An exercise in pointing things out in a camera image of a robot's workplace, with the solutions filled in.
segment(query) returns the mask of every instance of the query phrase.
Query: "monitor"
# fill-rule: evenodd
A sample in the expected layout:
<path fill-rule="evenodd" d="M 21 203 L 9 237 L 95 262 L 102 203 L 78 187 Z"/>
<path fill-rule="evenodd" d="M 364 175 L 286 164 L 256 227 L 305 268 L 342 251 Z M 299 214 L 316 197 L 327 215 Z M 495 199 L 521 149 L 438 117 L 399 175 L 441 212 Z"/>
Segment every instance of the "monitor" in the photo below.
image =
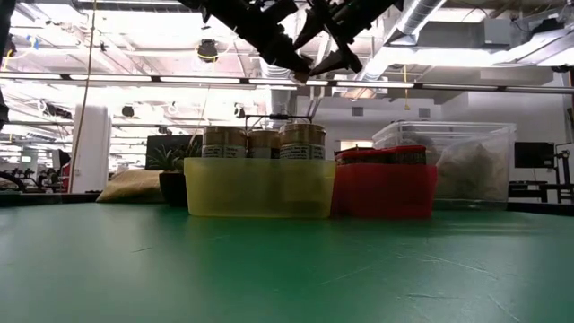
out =
<path fill-rule="evenodd" d="M 554 143 L 514 143 L 514 167 L 554 168 Z"/>

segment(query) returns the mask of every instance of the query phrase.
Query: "red plastic bin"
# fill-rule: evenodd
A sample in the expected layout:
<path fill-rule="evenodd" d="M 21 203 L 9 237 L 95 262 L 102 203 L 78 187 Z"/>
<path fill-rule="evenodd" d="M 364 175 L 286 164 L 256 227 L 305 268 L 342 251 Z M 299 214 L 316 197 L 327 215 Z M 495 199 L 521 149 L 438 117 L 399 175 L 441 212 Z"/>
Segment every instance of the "red plastic bin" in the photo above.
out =
<path fill-rule="evenodd" d="M 359 218 L 428 219 L 437 168 L 354 163 L 337 166 L 331 214 Z"/>

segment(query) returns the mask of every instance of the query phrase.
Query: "can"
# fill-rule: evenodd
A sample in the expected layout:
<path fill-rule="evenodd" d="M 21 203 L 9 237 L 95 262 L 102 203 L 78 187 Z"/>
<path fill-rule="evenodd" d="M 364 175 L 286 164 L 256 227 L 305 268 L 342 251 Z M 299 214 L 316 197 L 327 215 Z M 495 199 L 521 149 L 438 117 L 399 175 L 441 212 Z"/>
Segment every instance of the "can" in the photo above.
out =
<path fill-rule="evenodd" d="M 289 124 L 281 127 L 282 159 L 325 159 L 325 135 L 322 126 L 313 124 Z"/>
<path fill-rule="evenodd" d="M 202 157 L 245 158 L 245 130 L 238 127 L 206 127 Z"/>
<path fill-rule="evenodd" d="M 279 132 L 253 130 L 248 132 L 248 158 L 279 159 Z"/>

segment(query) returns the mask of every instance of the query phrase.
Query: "yellow cord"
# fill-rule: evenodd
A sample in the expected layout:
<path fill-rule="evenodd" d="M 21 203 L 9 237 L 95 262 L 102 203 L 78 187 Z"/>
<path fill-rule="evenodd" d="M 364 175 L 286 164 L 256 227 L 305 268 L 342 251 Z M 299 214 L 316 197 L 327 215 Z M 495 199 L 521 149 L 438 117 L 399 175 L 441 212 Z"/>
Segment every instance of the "yellow cord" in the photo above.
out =
<path fill-rule="evenodd" d="M 2 72 L 6 70 L 8 67 L 8 61 L 10 60 L 10 55 L 12 54 L 12 50 L 8 50 L 8 55 L 6 55 L 6 59 L 4 60 L 4 64 L 2 65 Z"/>
<path fill-rule="evenodd" d="M 93 34 L 96 30 L 96 11 L 98 10 L 97 7 L 98 0 L 93 0 L 93 14 L 91 15 L 91 30 L 90 30 L 90 48 L 88 49 L 88 78 L 86 78 L 86 88 L 83 92 L 83 103 L 82 103 L 82 111 L 80 111 L 80 120 L 78 122 L 78 132 L 76 133 L 76 141 L 75 145 L 72 147 L 72 165 L 70 168 L 70 186 L 68 188 L 68 193 L 73 192 L 74 187 L 74 176 L 75 176 L 75 162 L 76 157 L 78 155 L 78 148 L 80 146 L 80 138 L 82 136 L 82 125 L 83 125 L 83 116 L 86 110 L 86 101 L 88 100 L 88 89 L 90 88 L 90 76 L 91 76 L 91 53 L 93 50 Z"/>
<path fill-rule="evenodd" d="M 404 66 L 404 82 L 406 83 L 406 65 Z M 404 89 L 404 109 L 410 110 L 409 107 L 409 89 Z"/>

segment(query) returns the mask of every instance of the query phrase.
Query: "beige pillow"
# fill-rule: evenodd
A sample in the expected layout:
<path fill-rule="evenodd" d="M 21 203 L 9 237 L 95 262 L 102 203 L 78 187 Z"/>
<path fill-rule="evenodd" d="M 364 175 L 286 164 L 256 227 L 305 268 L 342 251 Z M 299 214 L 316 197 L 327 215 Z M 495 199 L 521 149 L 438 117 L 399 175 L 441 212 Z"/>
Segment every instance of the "beige pillow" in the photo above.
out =
<path fill-rule="evenodd" d="M 108 182 L 96 202 L 163 203 L 160 189 L 162 170 L 126 170 Z"/>

